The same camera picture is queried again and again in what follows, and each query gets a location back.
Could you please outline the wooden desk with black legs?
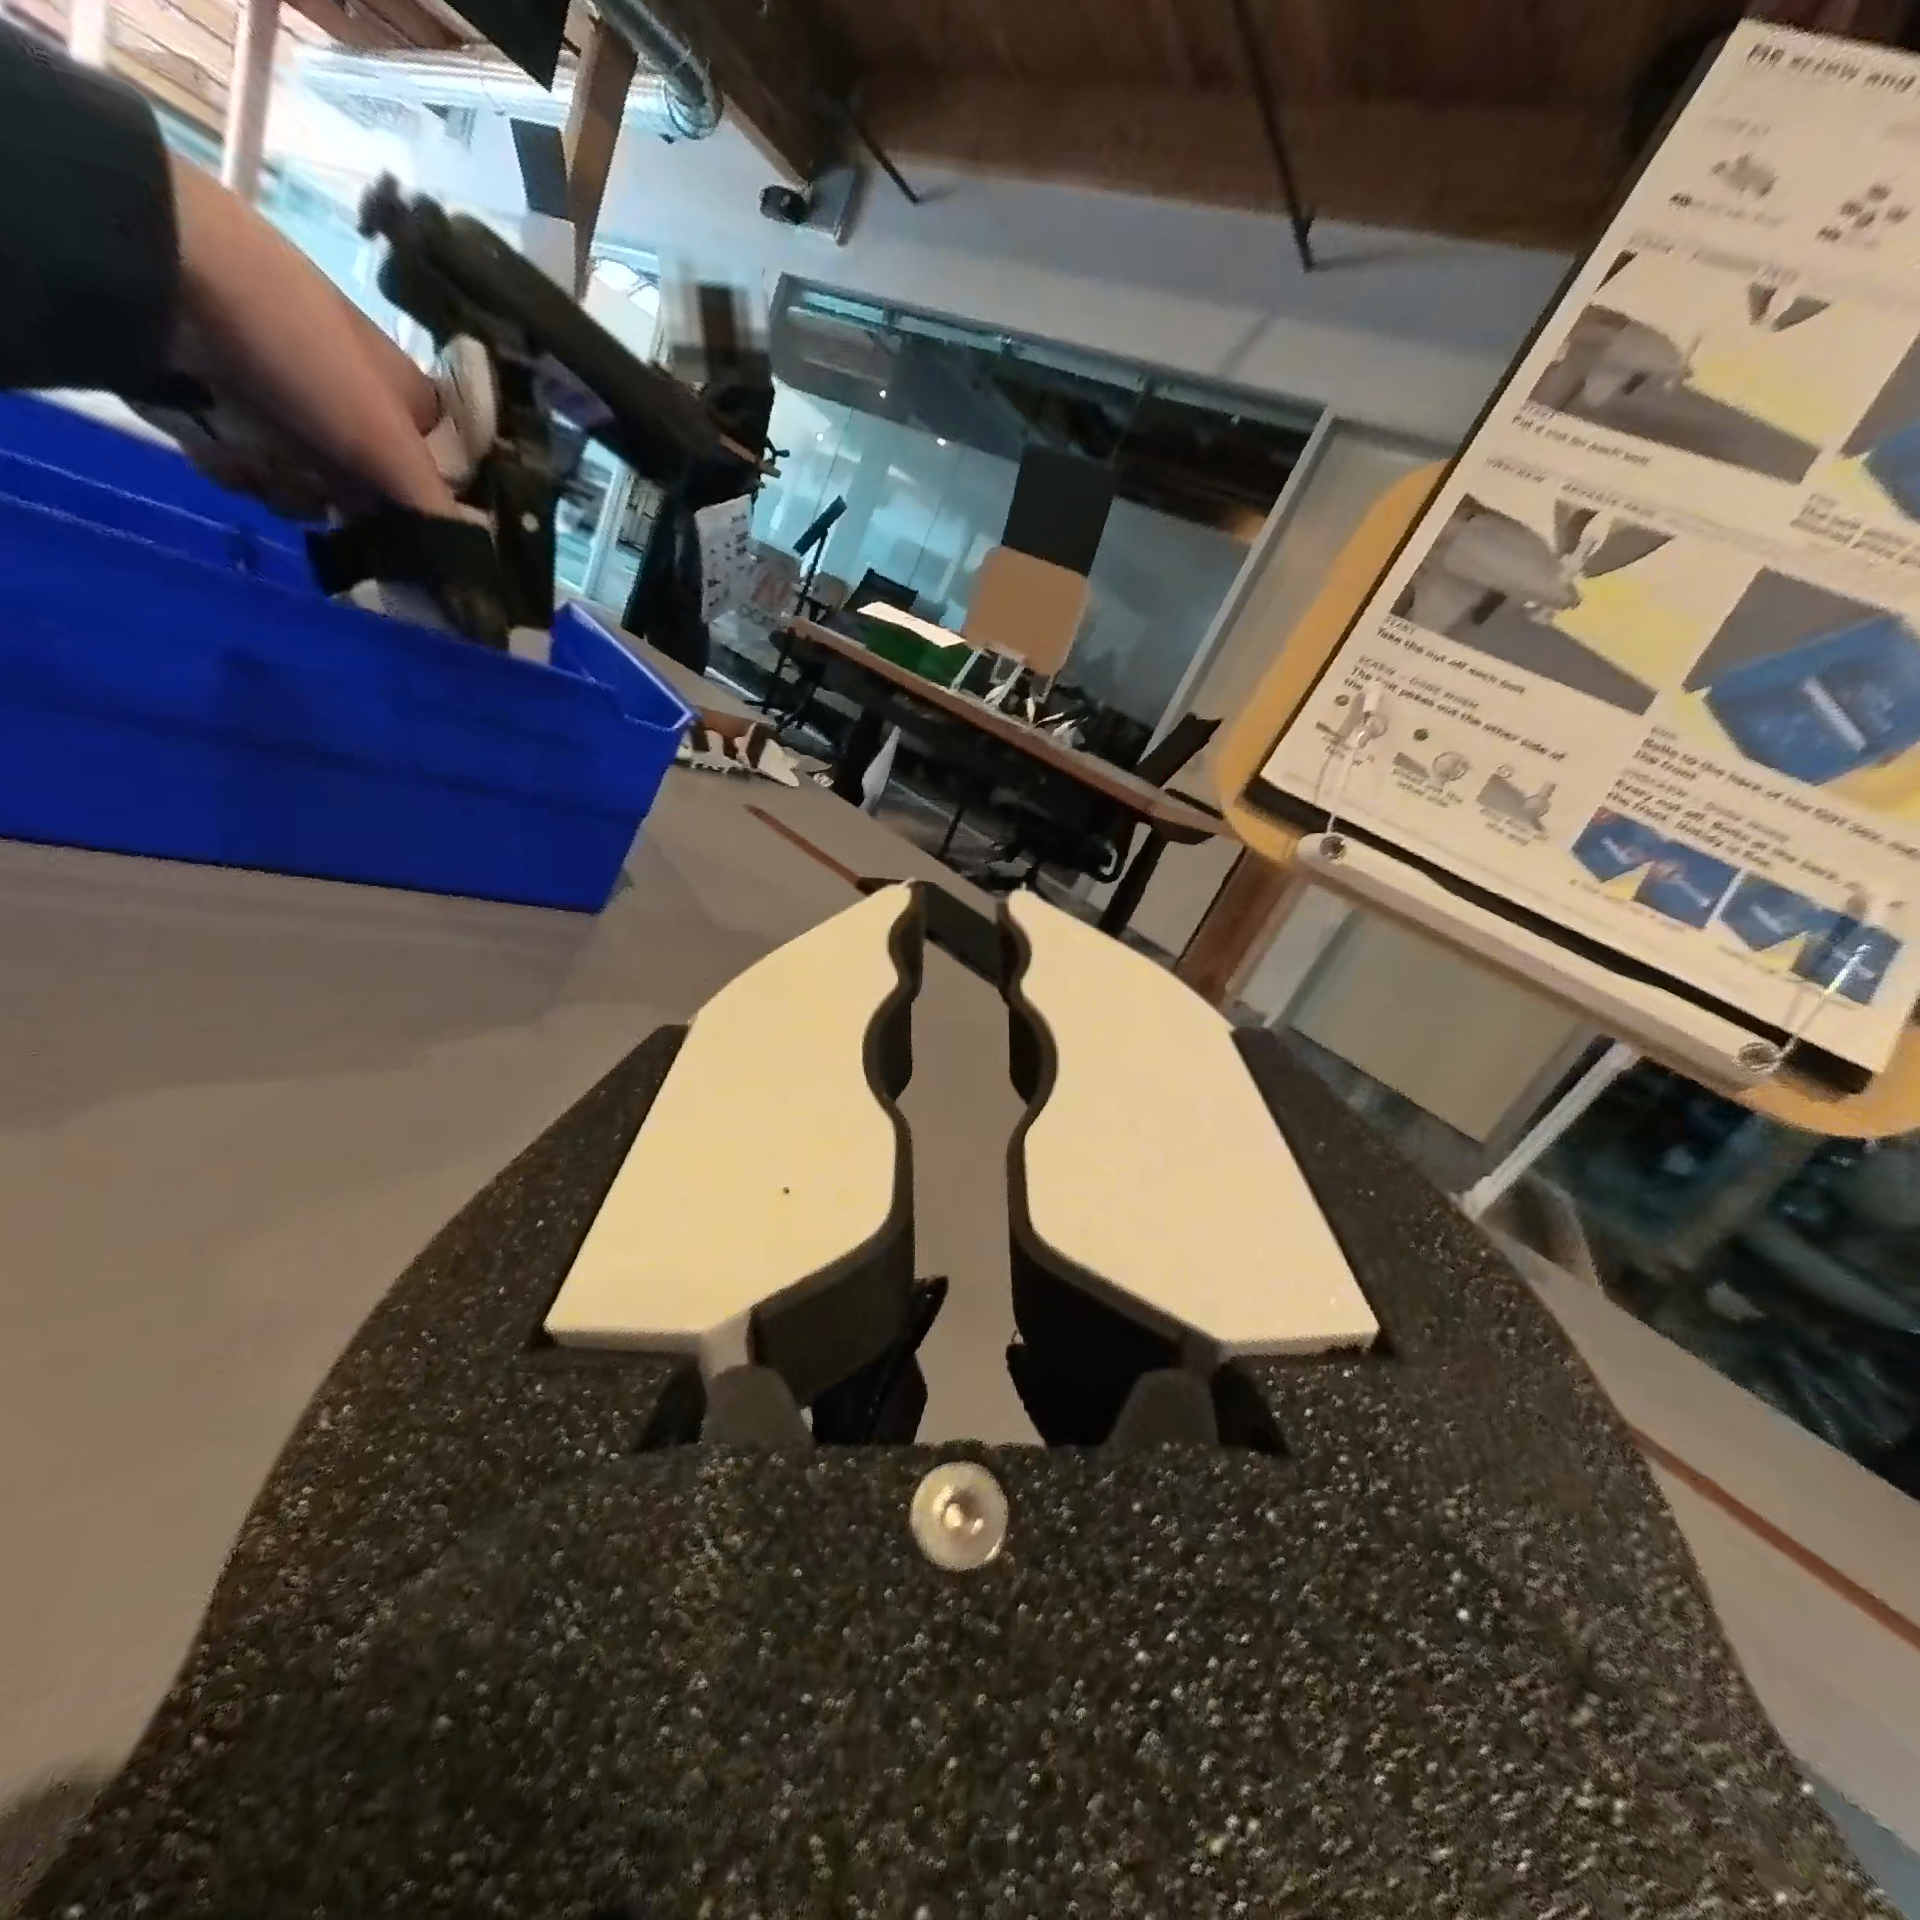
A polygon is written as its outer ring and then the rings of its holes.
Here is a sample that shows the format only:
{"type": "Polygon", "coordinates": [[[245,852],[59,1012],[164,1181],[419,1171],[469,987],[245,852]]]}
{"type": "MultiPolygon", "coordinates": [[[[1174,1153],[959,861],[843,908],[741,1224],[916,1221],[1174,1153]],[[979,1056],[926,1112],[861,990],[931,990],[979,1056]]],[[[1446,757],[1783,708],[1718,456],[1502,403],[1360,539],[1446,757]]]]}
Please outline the wooden desk with black legs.
{"type": "Polygon", "coordinates": [[[964,691],[926,679],[846,633],[788,616],[780,625],[780,637],[788,644],[791,656],[812,665],[833,660],[843,679],[855,676],[871,692],[853,731],[859,741],[896,725],[889,705],[904,703],[940,712],[972,736],[990,741],[1001,753],[1015,753],[1043,767],[1046,777],[1069,782],[1116,808],[1133,827],[1145,829],[1143,847],[1121,861],[1110,895],[1095,921],[1110,936],[1119,936],[1131,926],[1167,847],[1201,846],[1230,832],[1222,815],[1195,800],[1182,800],[1161,783],[1145,782],[1102,757],[1080,751],[1038,725],[990,708],[964,691]]]}

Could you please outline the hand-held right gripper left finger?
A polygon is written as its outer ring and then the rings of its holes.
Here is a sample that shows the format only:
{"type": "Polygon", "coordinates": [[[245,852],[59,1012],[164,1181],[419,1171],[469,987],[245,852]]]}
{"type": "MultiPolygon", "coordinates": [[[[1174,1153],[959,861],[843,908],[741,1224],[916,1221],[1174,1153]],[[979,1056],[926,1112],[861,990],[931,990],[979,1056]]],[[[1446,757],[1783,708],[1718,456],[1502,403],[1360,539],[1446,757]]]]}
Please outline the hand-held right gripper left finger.
{"type": "Polygon", "coordinates": [[[822,1397],[913,1304],[924,895],[886,881],[727,983],[681,1036],[545,1310],[544,1337],[752,1361],[822,1397]]]}

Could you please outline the tan board panel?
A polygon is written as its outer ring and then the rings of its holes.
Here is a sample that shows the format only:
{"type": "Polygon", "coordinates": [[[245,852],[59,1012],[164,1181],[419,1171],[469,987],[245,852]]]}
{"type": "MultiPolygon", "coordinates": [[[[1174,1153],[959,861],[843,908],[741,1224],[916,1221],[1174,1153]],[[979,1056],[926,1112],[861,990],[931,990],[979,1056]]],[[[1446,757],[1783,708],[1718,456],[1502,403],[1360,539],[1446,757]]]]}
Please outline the tan board panel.
{"type": "Polygon", "coordinates": [[[1038,679],[1056,679],[1087,611],[1087,579],[1069,567],[996,543],[976,569],[963,637],[1007,656],[1038,679]]]}

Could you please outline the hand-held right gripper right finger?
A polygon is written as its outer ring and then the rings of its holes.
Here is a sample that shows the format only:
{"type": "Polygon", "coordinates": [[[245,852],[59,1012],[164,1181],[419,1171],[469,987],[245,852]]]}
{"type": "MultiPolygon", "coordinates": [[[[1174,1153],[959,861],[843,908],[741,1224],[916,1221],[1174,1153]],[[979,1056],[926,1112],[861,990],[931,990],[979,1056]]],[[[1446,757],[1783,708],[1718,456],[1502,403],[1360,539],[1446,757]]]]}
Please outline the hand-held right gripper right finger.
{"type": "Polygon", "coordinates": [[[1375,1310],[1237,1027],[1038,895],[1001,902],[1001,945],[1021,1389],[1121,1400],[1157,1371],[1374,1351],[1375,1310]]]}

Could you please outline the blue plastic bin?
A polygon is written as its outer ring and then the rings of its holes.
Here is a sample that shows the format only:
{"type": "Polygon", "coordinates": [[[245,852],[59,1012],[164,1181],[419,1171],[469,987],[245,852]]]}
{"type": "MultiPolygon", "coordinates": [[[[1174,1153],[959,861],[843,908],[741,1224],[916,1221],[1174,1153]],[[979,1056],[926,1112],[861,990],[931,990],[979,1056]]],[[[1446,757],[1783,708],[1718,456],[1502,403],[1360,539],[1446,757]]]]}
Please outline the blue plastic bin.
{"type": "Polygon", "coordinates": [[[1,397],[1,835],[606,908],[694,712],[585,608],[548,657],[321,597],[167,441],[1,397]]]}

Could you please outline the metal ventilation duct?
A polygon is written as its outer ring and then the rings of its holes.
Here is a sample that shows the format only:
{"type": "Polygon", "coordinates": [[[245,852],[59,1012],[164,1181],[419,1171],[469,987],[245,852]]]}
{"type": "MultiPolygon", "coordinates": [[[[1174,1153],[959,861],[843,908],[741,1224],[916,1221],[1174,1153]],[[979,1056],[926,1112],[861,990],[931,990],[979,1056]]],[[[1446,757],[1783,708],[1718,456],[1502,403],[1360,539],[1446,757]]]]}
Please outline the metal ventilation duct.
{"type": "Polygon", "coordinates": [[[707,55],[655,3],[590,3],[593,22],[607,27],[633,55],[635,72],[621,121],[660,142],[702,142],[719,129],[725,93],[707,55]]]}

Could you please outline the person's left hand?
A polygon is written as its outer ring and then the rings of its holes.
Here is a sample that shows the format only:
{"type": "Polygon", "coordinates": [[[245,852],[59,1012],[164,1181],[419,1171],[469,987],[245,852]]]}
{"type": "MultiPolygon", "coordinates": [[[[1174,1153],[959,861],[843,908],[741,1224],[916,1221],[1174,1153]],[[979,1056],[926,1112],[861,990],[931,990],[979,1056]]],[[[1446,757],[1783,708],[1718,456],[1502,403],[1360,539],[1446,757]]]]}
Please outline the person's left hand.
{"type": "Polygon", "coordinates": [[[167,159],[181,259],[176,368],[208,396],[185,449],[291,516],[465,504],[496,443],[487,349],[449,337],[424,369],[199,164],[167,159]]]}

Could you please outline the black and white patterned object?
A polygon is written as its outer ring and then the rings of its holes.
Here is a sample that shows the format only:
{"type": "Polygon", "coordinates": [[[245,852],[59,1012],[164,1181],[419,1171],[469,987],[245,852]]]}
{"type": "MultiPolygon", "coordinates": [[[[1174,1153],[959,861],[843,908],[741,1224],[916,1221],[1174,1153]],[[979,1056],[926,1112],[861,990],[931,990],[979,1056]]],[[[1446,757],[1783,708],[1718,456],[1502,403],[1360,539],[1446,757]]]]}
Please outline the black and white patterned object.
{"type": "Polygon", "coordinates": [[[697,712],[684,733],[673,763],[699,774],[780,789],[832,783],[832,767],[824,760],[792,753],[768,725],[707,711],[697,712]]]}

